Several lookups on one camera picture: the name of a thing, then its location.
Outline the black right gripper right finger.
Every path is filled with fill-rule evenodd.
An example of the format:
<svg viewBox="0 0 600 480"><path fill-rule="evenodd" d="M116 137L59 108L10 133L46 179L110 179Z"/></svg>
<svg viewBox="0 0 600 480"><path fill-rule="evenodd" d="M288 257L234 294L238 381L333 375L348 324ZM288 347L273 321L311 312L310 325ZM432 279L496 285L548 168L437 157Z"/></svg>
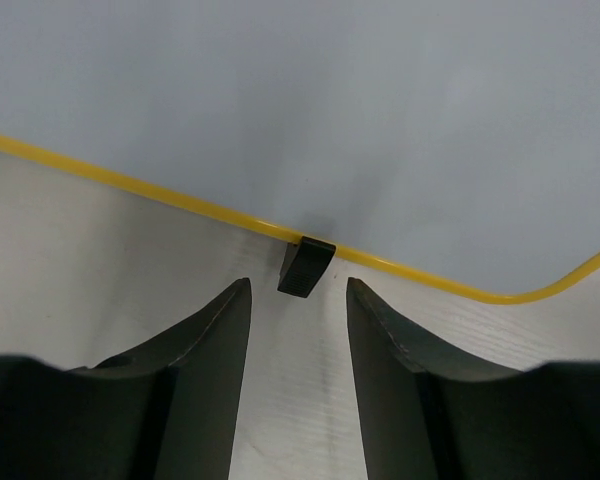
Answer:
<svg viewBox="0 0 600 480"><path fill-rule="evenodd" d="M600 479L600 362L470 354L358 279L347 327L372 479Z"/></svg>

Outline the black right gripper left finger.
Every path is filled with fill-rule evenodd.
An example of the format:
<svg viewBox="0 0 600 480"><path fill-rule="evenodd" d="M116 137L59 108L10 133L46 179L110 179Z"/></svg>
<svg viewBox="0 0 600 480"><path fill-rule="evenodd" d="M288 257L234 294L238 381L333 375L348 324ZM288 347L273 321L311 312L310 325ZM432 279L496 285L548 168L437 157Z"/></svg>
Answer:
<svg viewBox="0 0 600 480"><path fill-rule="evenodd" d="M251 323L248 279L98 365L0 356L0 479L225 479Z"/></svg>

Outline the yellow framed whiteboard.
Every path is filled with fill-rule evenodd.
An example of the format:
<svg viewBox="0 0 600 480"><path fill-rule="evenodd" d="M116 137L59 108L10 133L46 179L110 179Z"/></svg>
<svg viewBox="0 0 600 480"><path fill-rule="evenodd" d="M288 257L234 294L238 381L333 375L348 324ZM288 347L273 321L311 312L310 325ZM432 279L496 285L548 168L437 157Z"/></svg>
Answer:
<svg viewBox="0 0 600 480"><path fill-rule="evenodd" d="M532 302L600 268L600 1L0 1L0 151Z"/></svg>

